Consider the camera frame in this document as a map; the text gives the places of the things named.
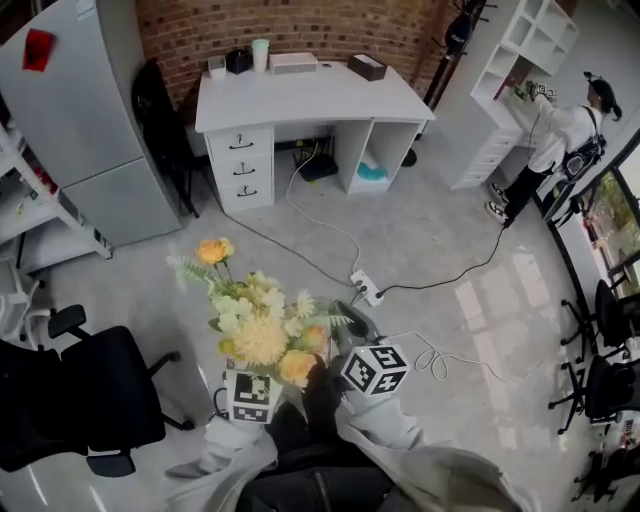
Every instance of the chair armrest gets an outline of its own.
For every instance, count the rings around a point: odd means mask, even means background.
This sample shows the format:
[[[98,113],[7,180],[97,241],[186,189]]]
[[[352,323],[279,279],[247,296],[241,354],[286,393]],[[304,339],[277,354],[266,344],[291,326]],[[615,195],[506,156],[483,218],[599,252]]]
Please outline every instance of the chair armrest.
[[[80,327],[87,321],[84,308],[80,304],[69,306],[59,311],[49,319],[49,338],[57,338],[73,329]]]

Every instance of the tissue box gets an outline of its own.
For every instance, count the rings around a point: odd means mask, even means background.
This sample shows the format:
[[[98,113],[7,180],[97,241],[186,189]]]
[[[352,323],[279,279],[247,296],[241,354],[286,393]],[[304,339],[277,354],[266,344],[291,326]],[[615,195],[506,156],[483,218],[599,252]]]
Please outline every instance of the tissue box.
[[[359,74],[362,78],[369,80],[369,82],[382,80],[387,74],[386,64],[364,53],[349,57],[347,67],[354,73]]]

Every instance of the white drawer cabinet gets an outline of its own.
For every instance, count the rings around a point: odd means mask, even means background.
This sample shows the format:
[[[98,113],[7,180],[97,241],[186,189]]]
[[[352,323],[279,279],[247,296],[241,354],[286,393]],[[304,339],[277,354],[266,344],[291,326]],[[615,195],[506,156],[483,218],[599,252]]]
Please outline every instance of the white drawer cabinet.
[[[234,160],[216,160],[213,162],[213,174],[220,187],[242,184],[250,181],[271,180],[272,156],[258,155]]]
[[[235,212],[273,204],[273,185],[270,180],[246,181],[230,187],[218,187],[225,212]]]
[[[272,128],[238,128],[209,132],[206,141],[213,162],[273,153]]]

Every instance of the drawer handle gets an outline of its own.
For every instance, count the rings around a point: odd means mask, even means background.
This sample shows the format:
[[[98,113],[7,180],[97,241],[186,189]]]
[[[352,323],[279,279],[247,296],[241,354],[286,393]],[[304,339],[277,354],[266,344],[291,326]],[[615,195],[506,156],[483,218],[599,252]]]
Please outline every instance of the drawer handle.
[[[253,142],[249,144],[245,144],[244,146],[229,146],[229,149],[242,149],[242,148],[250,148],[253,146]]]
[[[242,145],[242,134],[239,133],[238,134],[238,145],[237,146],[229,146],[229,149],[243,149],[243,148],[250,148],[251,146],[253,146],[253,142],[250,142],[249,144],[245,144],[244,146]]]
[[[255,169],[251,169],[250,171],[245,171],[244,169],[244,162],[240,162],[240,165],[242,166],[242,172],[235,172],[233,171],[233,175],[234,176],[242,176],[243,174],[251,174],[252,172],[256,172]]]
[[[244,190],[242,194],[238,194],[238,197],[247,197],[247,196],[255,196],[258,193],[257,190],[253,192],[247,192],[247,185],[244,186]]]

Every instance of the tile floor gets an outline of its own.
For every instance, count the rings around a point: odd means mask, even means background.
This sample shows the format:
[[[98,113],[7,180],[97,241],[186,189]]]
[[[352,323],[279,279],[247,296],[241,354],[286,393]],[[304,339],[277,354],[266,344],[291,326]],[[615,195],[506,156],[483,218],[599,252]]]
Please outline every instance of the tile floor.
[[[346,279],[355,256],[351,242],[311,224],[284,200],[292,165],[291,155],[278,155],[274,207],[236,217]],[[359,266],[378,286],[449,279],[488,257],[499,227],[484,212],[487,196],[482,188],[453,193],[426,167],[421,157],[415,167],[401,169],[386,194],[347,197],[337,180],[328,178],[315,184],[297,179],[292,197],[312,216],[358,239]],[[198,192],[203,197],[208,193],[204,186]],[[1,473],[0,492],[8,510],[154,511],[162,504],[163,471],[197,456],[202,426],[211,413],[197,366],[215,388],[223,363],[216,353],[216,336],[207,326],[204,292],[195,286],[187,294],[178,290],[165,265],[170,247],[188,253],[203,238],[227,236],[236,246],[231,263],[236,274],[262,269],[276,276],[288,293],[308,288],[315,295],[352,297],[348,288],[230,222],[212,199],[201,205],[201,218],[186,221],[181,231],[118,249],[108,261],[89,256],[48,273],[53,304],[59,309],[83,304],[87,330],[128,326],[149,364],[168,350],[183,352],[185,360],[163,369],[155,382],[166,411],[188,411],[200,428],[192,433],[168,429],[163,442],[136,450],[137,472],[123,479],[96,477],[82,457],[71,454]],[[573,295],[552,237],[535,207],[529,206],[505,231],[496,256],[485,267],[437,289],[391,291],[374,310],[362,306],[383,332],[419,331],[440,350],[486,361],[505,378],[523,377],[541,361],[557,358],[525,382],[509,384],[496,380],[485,367],[450,360],[446,381],[436,381],[428,371],[413,372],[400,392],[404,408],[419,418],[431,442],[453,443],[490,457],[514,482],[535,492],[545,512],[573,510],[572,481],[594,444],[583,418],[568,435],[557,436],[563,410],[547,410],[549,399],[566,387],[558,371],[557,361],[563,359],[558,342],[571,331],[572,320],[560,300]],[[426,348],[415,336],[397,341],[412,360]],[[47,343],[62,349],[72,340]]]

